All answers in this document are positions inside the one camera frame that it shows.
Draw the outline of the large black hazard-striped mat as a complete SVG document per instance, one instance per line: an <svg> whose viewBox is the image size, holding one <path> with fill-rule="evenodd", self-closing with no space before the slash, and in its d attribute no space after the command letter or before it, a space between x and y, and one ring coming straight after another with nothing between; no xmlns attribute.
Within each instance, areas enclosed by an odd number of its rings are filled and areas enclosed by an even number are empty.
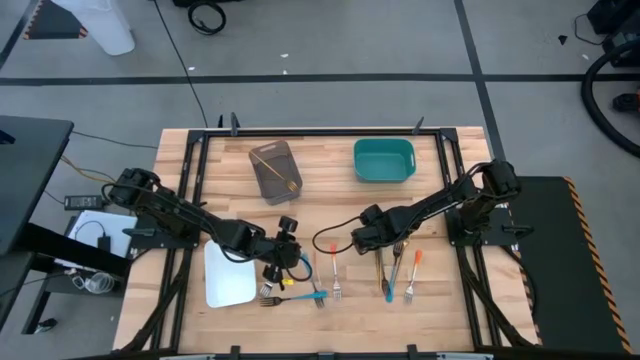
<svg viewBox="0 0 640 360"><path fill-rule="evenodd" d="M517 225L533 228L518 241L535 290L534 324L554 350L631 354L632 345L573 181L523 176L510 204Z"/></svg>

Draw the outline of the black floor object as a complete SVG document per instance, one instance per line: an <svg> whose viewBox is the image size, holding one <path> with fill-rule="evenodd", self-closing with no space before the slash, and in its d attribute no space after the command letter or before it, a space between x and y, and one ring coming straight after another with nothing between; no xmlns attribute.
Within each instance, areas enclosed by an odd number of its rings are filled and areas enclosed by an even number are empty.
<svg viewBox="0 0 640 360"><path fill-rule="evenodd" d="M618 112L640 113L640 92L616 96L612 100L612 108Z"/></svg>

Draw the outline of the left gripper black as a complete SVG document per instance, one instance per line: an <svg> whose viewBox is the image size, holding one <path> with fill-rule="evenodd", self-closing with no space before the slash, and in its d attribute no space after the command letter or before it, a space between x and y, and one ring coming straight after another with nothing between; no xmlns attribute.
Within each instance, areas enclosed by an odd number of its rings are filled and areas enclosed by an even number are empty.
<svg viewBox="0 0 640 360"><path fill-rule="evenodd" d="M281 291L285 290L282 269L295 268L301 257L301 245L293 235L265 238L257 242L257 258L267 264L276 265L275 280ZM274 268L265 266L262 276L267 283L274 283Z"/></svg>

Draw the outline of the grey translucent plastic bin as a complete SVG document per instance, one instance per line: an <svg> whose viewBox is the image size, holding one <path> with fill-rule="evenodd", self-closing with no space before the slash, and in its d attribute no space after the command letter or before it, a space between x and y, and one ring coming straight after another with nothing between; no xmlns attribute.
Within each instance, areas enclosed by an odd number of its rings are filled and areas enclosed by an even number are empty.
<svg viewBox="0 0 640 360"><path fill-rule="evenodd" d="M289 144L279 140L251 149L287 179L293 180L299 190L291 192L285 183L262 163L248 154L261 196L269 205L277 205L300 196L303 181Z"/></svg>

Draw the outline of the clear plastic cup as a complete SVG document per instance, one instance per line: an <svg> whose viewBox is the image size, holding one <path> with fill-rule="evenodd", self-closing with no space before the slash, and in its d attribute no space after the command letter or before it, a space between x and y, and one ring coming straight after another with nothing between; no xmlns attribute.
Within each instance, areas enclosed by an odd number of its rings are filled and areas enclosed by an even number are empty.
<svg viewBox="0 0 640 360"><path fill-rule="evenodd" d="M87 278L74 275L71 280L79 290L86 290L94 295L109 293L116 285L116 280L107 273L95 273Z"/></svg>

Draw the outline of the white plastic bin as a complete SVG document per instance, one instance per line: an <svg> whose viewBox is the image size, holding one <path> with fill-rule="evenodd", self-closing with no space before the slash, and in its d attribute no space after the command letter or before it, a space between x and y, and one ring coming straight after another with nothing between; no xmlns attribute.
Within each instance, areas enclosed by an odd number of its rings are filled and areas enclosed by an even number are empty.
<svg viewBox="0 0 640 360"><path fill-rule="evenodd" d="M229 261L212 240L204 246L205 300L211 308L251 302L257 295L255 263Z"/></svg>

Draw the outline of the grey desk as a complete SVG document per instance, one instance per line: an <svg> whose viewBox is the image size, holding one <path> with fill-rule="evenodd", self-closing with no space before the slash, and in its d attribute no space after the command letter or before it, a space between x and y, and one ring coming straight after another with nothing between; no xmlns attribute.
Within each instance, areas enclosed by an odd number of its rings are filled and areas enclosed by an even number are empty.
<svg viewBox="0 0 640 360"><path fill-rule="evenodd" d="M37 257L128 272L128 260L30 222L73 128L68 120L0 115L0 331Z"/></svg>

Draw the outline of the small black hazard-striped mat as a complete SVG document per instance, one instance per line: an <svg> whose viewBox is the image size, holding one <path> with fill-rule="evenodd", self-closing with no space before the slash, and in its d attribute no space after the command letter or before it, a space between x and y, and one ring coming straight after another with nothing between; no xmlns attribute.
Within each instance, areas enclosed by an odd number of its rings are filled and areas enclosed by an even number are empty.
<svg viewBox="0 0 640 360"><path fill-rule="evenodd" d="M25 27L25 40L83 39L88 35L75 16L52 0L38 0Z"/></svg>

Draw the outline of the black equipment stack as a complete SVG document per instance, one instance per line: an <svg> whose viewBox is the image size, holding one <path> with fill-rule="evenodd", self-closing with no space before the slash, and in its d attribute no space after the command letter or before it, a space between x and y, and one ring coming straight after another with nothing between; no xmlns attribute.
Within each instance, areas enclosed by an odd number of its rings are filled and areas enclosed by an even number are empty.
<svg viewBox="0 0 640 360"><path fill-rule="evenodd" d="M609 53L615 47L640 39L640 0L597 0L587 18Z"/></svg>

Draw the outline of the long black power adapter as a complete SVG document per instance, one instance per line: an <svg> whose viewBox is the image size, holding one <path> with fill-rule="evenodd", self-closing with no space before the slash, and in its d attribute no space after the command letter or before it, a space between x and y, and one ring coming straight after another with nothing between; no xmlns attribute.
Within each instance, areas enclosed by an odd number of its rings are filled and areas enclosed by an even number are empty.
<svg viewBox="0 0 640 360"><path fill-rule="evenodd" d="M66 211L101 210L104 200L99 195L71 195L64 198Z"/></svg>

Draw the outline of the teal plastic bin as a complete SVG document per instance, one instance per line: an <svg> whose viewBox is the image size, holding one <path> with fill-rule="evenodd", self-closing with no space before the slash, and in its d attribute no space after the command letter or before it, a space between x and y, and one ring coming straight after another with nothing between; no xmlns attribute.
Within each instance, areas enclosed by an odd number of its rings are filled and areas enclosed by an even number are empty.
<svg viewBox="0 0 640 360"><path fill-rule="evenodd" d="M363 183L402 183L416 172L414 147L407 139L359 139L353 158L356 178Z"/></svg>

